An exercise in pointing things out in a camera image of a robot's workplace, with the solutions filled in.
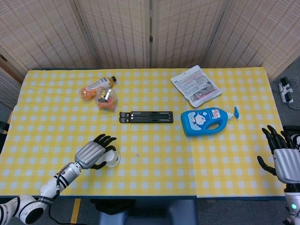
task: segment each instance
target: robotic hand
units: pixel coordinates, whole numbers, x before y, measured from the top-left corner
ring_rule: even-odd
[[[284,131],[279,135],[276,130],[268,125],[270,132],[262,128],[268,139],[268,144],[273,155],[275,168],[265,164],[261,156],[257,156],[259,165],[265,170],[277,176],[286,184],[285,199],[290,216],[283,221],[285,225],[300,225],[300,151],[297,143]]]
[[[116,166],[120,162],[120,155],[114,146],[108,146],[114,140],[115,137],[102,134],[88,142],[77,152],[74,163],[65,165],[41,187],[38,200],[31,195],[20,195],[6,204],[0,204],[0,225],[7,225],[11,217],[19,218],[24,224],[36,222],[60,192],[81,174],[82,169]]]

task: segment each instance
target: orange juice bottle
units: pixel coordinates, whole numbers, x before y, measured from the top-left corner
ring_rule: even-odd
[[[79,91],[80,96],[84,100],[90,100],[95,97],[97,94],[97,89],[98,87],[102,87],[104,89],[107,88],[112,88],[113,84],[117,81],[117,79],[112,76],[112,77],[103,77],[100,80],[96,81],[95,83],[86,86],[84,88],[81,88]]]

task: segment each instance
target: power strip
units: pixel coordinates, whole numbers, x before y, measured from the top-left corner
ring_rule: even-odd
[[[282,102],[283,103],[294,102],[292,97],[293,89],[291,88],[288,78],[286,76],[280,79],[278,86],[279,86]]]

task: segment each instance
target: yellow checkered tablecloth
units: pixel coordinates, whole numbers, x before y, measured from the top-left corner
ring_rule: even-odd
[[[29,71],[0,155],[1,195],[39,195],[40,187],[100,133],[115,136],[121,162],[83,170],[62,195],[282,195],[282,185],[260,169],[256,155],[272,164],[260,131],[281,128],[263,68],[204,69],[223,94],[200,108],[232,111],[225,130],[184,136],[180,114],[192,109],[170,78],[186,69]],[[118,107],[99,111],[78,91],[115,76]],[[173,111],[173,124],[120,124],[119,111]]]

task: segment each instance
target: floor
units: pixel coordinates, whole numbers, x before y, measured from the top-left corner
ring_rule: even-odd
[[[298,77],[300,79],[300,57],[290,65],[278,78],[282,76]],[[271,83],[274,90],[278,113],[283,125],[300,125],[299,113],[281,102],[278,83]],[[300,84],[293,93],[293,106],[300,108]],[[10,110],[0,105],[0,120],[6,121]],[[242,201],[242,200],[197,200],[199,225],[279,225],[289,216],[285,210],[285,201]],[[70,223],[73,212],[74,199],[60,198],[52,207],[52,216],[63,223]],[[89,199],[82,199],[78,212],[77,223],[88,225],[98,224],[98,211]],[[22,224],[13,218],[11,225]],[[50,220],[48,213],[37,221],[37,225],[56,224]]]

